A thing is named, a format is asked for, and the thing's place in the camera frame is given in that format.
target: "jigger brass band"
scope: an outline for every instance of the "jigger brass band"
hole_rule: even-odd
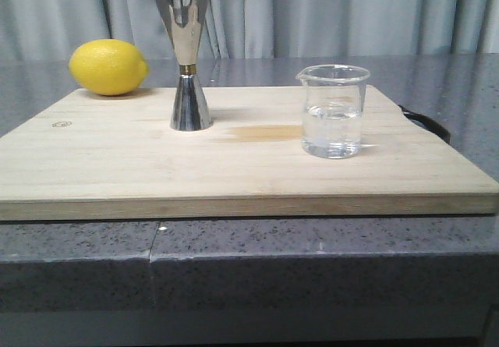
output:
[[[196,64],[180,65],[180,74],[183,76],[192,76],[196,74]]]

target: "gray speckled countertop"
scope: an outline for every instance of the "gray speckled countertop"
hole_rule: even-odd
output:
[[[332,62],[368,68],[370,84],[436,119],[451,132],[453,147],[499,179],[499,55],[201,60],[198,69],[204,86],[279,86],[298,84],[294,76],[305,66]],[[150,69],[145,87],[176,85],[174,61],[152,60]],[[0,65],[0,78],[0,135],[77,88],[65,62]],[[430,336],[477,335],[495,303],[497,216],[0,225],[0,330],[2,320],[33,312],[44,317],[69,312],[77,322],[83,311],[175,315],[260,310],[258,317],[264,317],[264,310],[390,308],[396,310],[395,320],[422,307],[429,312],[458,307],[468,312],[467,318],[422,316],[433,314],[436,320],[427,329]],[[155,320],[154,314],[148,317]],[[9,337],[17,327],[5,325],[0,345],[17,345]],[[144,325],[136,327],[146,330]],[[368,327],[351,328],[354,338]],[[399,325],[398,332],[411,336],[410,328]],[[312,326],[306,330],[320,339]],[[394,335],[388,328],[377,332]],[[171,341],[161,338],[155,341]],[[221,340],[246,339],[227,335]]]

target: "cutting board edge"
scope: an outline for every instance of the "cutting board edge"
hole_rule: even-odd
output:
[[[149,200],[0,202],[0,221],[122,220],[131,218],[234,218],[355,215],[497,214],[499,193],[307,197],[220,197]]]

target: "stain on cutting board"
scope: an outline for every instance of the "stain on cutting board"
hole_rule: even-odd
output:
[[[282,142],[295,140],[302,136],[301,125],[254,125],[236,126],[229,129],[233,135],[221,142]]]

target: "glass beaker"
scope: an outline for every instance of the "glass beaker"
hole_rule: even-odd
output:
[[[296,76],[306,88],[302,146],[320,158],[349,158],[360,151],[367,69],[309,66]]]

